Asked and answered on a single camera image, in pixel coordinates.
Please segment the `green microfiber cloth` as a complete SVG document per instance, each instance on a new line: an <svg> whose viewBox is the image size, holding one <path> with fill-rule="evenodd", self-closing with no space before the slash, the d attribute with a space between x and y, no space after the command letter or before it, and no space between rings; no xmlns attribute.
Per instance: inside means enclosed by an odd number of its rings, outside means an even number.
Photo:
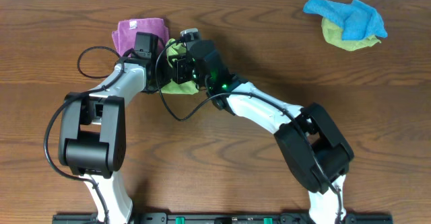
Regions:
<svg viewBox="0 0 431 224"><path fill-rule="evenodd" d="M182 44L173 44L166 50L166 58L170 56L178 56L179 54L186 53L186 48ZM199 92L195 82L187 81L182 84L177 84L173 80L162 88L163 94L181 94L181 95L194 95Z"/></svg>

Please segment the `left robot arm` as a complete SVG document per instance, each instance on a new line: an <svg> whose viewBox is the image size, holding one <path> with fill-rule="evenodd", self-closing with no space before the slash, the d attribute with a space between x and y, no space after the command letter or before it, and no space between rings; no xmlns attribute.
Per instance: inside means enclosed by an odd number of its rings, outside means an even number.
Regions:
<svg viewBox="0 0 431 224"><path fill-rule="evenodd" d="M120 168L126 153L125 108L140 93L152 94L162 80L152 57L120 57L96 87L69 93L61 117L59 162L84 182L96 204L94 223L128 223L133 201Z"/></svg>

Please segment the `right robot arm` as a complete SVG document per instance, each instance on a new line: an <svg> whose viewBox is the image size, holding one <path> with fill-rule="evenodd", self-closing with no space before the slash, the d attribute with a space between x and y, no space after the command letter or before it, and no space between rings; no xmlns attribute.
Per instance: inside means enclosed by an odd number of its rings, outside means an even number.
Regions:
<svg viewBox="0 0 431 224"><path fill-rule="evenodd" d="M173 79L194 81L219 110L247 118L269 131L295 179L308 190L314 223L341 223L342 185L354 152L327 111L285 103L230 73L211 40L179 40L183 53L169 60Z"/></svg>

